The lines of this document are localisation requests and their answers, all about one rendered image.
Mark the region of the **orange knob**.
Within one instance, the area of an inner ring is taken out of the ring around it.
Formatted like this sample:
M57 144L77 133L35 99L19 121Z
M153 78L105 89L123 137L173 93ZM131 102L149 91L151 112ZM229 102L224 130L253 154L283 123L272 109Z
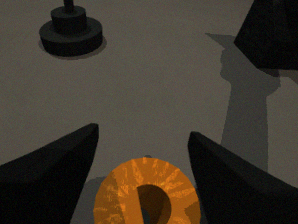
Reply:
M172 163L158 159L125 161L105 177L94 198L94 224L200 224L196 188Z

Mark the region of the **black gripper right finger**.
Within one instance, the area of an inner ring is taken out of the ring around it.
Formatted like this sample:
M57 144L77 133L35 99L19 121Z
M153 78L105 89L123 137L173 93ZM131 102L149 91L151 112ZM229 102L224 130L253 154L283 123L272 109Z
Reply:
M190 167L208 224L298 224L298 189L198 132Z

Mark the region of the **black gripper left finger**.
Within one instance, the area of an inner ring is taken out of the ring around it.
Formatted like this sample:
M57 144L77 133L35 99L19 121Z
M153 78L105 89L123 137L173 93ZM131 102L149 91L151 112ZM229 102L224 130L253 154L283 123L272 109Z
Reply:
M0 165L0 224L69 224L98 140L90 123Z

